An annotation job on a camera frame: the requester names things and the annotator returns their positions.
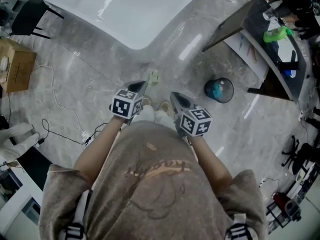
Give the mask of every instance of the cardboard box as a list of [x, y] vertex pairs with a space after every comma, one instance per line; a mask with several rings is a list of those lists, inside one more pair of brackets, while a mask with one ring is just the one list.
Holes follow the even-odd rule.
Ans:
[[36, 53], [10, 39], [0, 39], [0, 61], [8, 57], [6, 71], [0, 71], [0, 85], [7, 92], [28, 89]]

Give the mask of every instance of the electrical outlet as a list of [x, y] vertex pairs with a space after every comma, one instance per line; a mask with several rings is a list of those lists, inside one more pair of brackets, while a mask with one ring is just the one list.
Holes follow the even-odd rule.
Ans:
[[84, 143], [90, 137], [90, 135], [86, 131], [83, 131], [81, 136], [82, 136], [82, 141], [81, 141], [82, 143]]
[[260, 184], [259, 184], [259, 188], [261, 188], [261, 186], [262, 186], [263, 183], [265, 183], [265, 182], [266, 182], [266, 178], [264, 177], [264, 178], [261, 180]]
[[304, 113], [302, 111], [299, 114], [298, 121], [301, 122], [304, 119]]

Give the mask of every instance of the gray t-shirt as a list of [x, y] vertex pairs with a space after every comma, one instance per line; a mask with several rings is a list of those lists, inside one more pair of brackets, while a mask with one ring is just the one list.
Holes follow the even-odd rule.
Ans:
[[[58, 238], [88, 188], [81, 172], [50, 167], [41, 239]], [[122, 130], [104, 163], [86, 208], [84, 231], [89, 240], [222, 240], [239, 213], [264, 239], [265, 211], [252, 171], [238, 174], [215, 196], [190, 146], [176, 132], [139, 121]]]

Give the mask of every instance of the backpack strap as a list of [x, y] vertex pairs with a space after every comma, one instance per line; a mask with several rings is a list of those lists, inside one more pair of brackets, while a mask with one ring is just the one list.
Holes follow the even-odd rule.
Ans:
[[82, 193], [71, 223], [59, 234], [59, 240], [87, 240], [84, 229], [84, 216], [90, 190]]
[[238, 213], [233, 218], [232, 226], [226, 231], [225, 240], [258, 240], [257, 233], [246, 224], [246, 214]]

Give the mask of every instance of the black cable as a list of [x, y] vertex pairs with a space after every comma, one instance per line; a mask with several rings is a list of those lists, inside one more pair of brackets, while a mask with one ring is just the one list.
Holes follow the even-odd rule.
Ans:
[[[301, 106], [300, 106], [300, 102], [299, 102], [299, 100], [298, 100], [298, 106], [299, 106], [299, 110], [300, 110], [300, 112], [303, 112], [303, 111], [302, 111], [302, 109], [301, 109]], [[305, 127], [305, 126], [303, 125], [302, 121], [300, 121], [300, 124], [301, 124], [301, 126], [305, 129], [305, 133], [306, 133], [306, 142], [307, 142], [307, 143], [309, 143], [308, 129], [307, 129], [307, 127]]]
[[[46, 121], [46, 123], [48, 124], [48, 129], [45, 128], [45, 126], [44, 126], [44, 121]], [[71, 139], [71, 138], [65, 137], [65, 136], [63, 136], [63, 135], [61, 135], [61, 134], [59, 134], [59, 133], [56, 133], [56, 132], [50, 130], [49, 123], [48, 123], [47, 119], [45, 119], [45, 118], [43, 118], [41, 122], [42, 122], [42, 127], [47, 131], [46, 136], [45, 136], [45, 138], [44, 138], [43, 140], [45, 140], [45, 139], [48, 137], [49, 133], [52, 133], [52, 134], [58, 135], [58, 136], [60, 136], [60, 137], [62, 137], [62, 138], [65, 138], [65, 139], [67, 139], [67, 140], [69, 140], [69, 141], [72, 141], [72, 142], [77, 143], [77, 144], [80, 144], [80, 145], [84, 145], [84, 144], [87, 143], [87, 141], [84, 142], [84, 143], [80, 143], [80, 142], [78, 142], [78, 141], [76, 141], [76, 140], [73, 140], [73, 139]]]
[[[46, 128], [46, 127], [44, 126], [44, 121], [47, 123], [48, 128]], [[56, 132], [50, 130], [49, 122], [47, 121], [47, 119], [43, 118], [41, 122], [42, 122], [42, 127], [47, 131], [46, 136], [45, 136], [43, 139], [41, 139], [41, 143], [43, 143], [43, 142], [45, 141], [45, 139], [48, 137], [49, 133], [52, 133], [52, 134], [58, 135], [58, 136], [60, 136], [60, 137], [62, 137], [62, 138], [65, 138], [65, 139], [67, 139], [67, 140], [69, 140], [69, 141], [72, 141], [72, 142], [74, 142], [74, 143], [77, 143], [77, 144], [79, 144], [79, 145], [86, 145], [86, 144], [91, 140], [91, 138], [92, 138], [93, 136], [94, 136], [94, 138], [96, 138], [96, 133], [100, 133], [100, 132], [101, 132], [101, 130], [97, 130], [97, 129], [98, 129], [99, 127], [103, 126], [103, 125], [107, 125], [107, 124], [108, 124], [107, 122], [104, 122], [104, 123], [100, 124], [99, 126], [97, 126], [97, 127], [94, 129], [94, 133], [93, 133], [84, 143], [80, 143], [80, 142], [78, 142], [78, 141], [76, 141], [76, 140], [73, 140], [73, 139], [71, 139], [71, 138], [65, 137], [65, 136], [63, 136], [63, 135], [61, 135], [61, 134], [59, 134], [59, 133], [56, 133]]]
[[8, 92], [8, 98], [9, 98], [9, 110], [10, 110], [9, 119], [8, 119], [8, 124], [9, 124], [9, 127], [10, 127], [10, 118], [11, 118], [11, 102], [10, 102], [10, 95], [9, 95], [9, 92]]
[[17, 159], [14, 159], [14, 160], [13, 160], [13, 161], [11, 161], [11, 162], [5, 162], [5, 163], [1, 164], [1, 165], [0, 165], [0, 167], [10, 165], [11, 167], [21, 168], [21, 169], [22, 169], [22, 171], [25, 173], [25, 170], [24, 170], [21, 166], [14, 166], [14, 165], [11, 165], [11, 163], [13, 163], [13, 162], [14, 162], [14, 161], [16, 161], [16, 160], [17, 160]]
[[259, 184], [259, 188], [263, 185], [263, 183], [265, 183], [265, 182], [268, 181], [268, 180], [271, 180], [271, 181], [273, 181], [273, 182], [278, 182], [277, 191], [280, 189], [280, 179], [279, 179], [279, 178], [273, 179], [273, 178], [270, 178], [270, 177], [264, 179], [264, 180]]
[[307, 199], [307, 200], [309, 201], [309, 203], [310, 203], [310, 204], [312, 204], [312, 205], [313, 205], [313, 207], [318, 211], [318, 213], [320, 213], [319, 208], [318, 208], [318, 207], [316, 207], [316, 206], [315, 206], [315, 204], [314, 204], [313, 202], [311, 202], [311, 201], [309, 200], [309, 198], [308, 198], [308, 197], [306, 197], [306, 196], [305, 196], [305, 199]]

